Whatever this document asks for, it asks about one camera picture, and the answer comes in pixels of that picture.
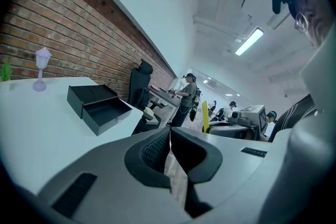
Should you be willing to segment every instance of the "open box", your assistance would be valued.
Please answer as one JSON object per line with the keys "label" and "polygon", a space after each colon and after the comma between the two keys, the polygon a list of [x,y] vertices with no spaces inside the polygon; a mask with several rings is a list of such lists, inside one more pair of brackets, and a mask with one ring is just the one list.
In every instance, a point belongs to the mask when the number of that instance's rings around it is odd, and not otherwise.
{"label": "open box", "polygon": [[67,101],[97,136],[128,117],[132,110],[106,85],[69,86]]}

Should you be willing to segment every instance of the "wooden floor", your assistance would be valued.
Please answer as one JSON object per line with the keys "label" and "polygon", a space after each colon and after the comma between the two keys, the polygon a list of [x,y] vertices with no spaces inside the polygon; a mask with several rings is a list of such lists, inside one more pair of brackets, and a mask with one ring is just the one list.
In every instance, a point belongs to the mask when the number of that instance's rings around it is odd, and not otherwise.
{"label": "wooden floor", "polygon": [[177,162],[172,151],[169,152],[164,174],[170,178],[172,186],[172,195],[178,203],[184,208],[185,198],[187,193],[188,178],[187,174],[183,171],[180,164]]}

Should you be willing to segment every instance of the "gray t-shirt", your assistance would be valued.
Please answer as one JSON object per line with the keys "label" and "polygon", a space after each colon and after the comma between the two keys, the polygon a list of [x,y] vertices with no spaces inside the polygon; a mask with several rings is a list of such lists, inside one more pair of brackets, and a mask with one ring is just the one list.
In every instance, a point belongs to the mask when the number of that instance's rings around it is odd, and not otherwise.
{"label": "gray t-shirt", "polygon": [[179,92],[189,93],[187,97],[181,98],[181,105],[190,108],[193,103],[193,97],[196,93],[196,84],[194,82],[191,82]]}

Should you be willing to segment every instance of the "fluorescent light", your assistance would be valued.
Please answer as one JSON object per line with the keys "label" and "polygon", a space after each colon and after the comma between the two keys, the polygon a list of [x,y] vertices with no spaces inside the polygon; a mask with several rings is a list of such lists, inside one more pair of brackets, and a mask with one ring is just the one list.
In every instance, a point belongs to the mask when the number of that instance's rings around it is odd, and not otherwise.
{"label": "fluorescent light", "polygon": [[256,28],[252,35],[250,35],[244,44],[242,44],[241,47],[236,51],[236,55],[242,55],[244,51],[251,47],[260,37],[263,36],[263,34],[263,31],[261,31],[259,28]]}

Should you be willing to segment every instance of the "lamp post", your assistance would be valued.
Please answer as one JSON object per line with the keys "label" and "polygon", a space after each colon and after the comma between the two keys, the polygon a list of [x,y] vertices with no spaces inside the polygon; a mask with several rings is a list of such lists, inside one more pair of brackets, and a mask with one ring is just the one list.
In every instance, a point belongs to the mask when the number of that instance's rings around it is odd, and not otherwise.
{"label": "lamp post", "polygon": [[48,65],[51,53],[46,48],[36,52],[36,66],[38,68],[38,79],[34,82],[33,89],[37,92],[42,92],[47,88],[47,85],[42,81],[42,71]]}

